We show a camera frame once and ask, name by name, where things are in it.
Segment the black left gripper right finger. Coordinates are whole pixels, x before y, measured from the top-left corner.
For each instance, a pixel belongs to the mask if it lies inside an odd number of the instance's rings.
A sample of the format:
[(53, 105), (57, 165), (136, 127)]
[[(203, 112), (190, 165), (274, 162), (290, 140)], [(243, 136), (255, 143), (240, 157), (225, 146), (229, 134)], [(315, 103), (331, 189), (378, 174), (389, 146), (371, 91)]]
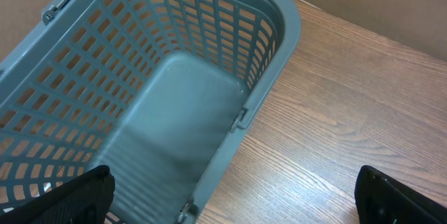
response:
[(360, 168), (354, 191), (360, 224), (446, 224), (446, 208), (376, 168)]

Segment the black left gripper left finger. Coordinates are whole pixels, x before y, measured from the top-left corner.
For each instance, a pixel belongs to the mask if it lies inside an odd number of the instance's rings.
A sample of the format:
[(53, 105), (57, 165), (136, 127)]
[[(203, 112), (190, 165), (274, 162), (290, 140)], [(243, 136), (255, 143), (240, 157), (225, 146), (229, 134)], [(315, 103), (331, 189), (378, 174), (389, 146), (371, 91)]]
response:
[(1, 216), (2, 223), (99, 224), (112, 204), (115, 178), (99, 165), (54, 190)]

